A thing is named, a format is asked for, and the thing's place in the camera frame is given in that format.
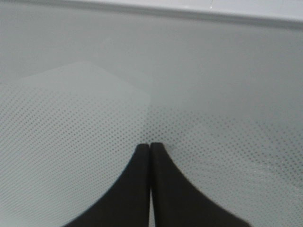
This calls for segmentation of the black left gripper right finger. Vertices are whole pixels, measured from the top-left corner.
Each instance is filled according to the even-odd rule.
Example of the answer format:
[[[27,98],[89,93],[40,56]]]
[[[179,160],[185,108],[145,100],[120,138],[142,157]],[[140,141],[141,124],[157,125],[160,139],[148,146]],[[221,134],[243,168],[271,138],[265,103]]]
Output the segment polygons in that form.
[[[162,143],[152,143],[151,192],[158,227],[243,227],[245,221],[203,195],[177,168]]]

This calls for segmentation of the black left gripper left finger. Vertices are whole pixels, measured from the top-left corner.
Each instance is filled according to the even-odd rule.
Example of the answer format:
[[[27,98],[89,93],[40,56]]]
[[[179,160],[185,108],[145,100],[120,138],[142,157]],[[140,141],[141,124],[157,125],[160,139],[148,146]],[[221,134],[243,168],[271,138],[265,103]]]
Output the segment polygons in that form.
[[[109,190],[67,227],[147,227],[150,212],[150,148],[136,146]]]

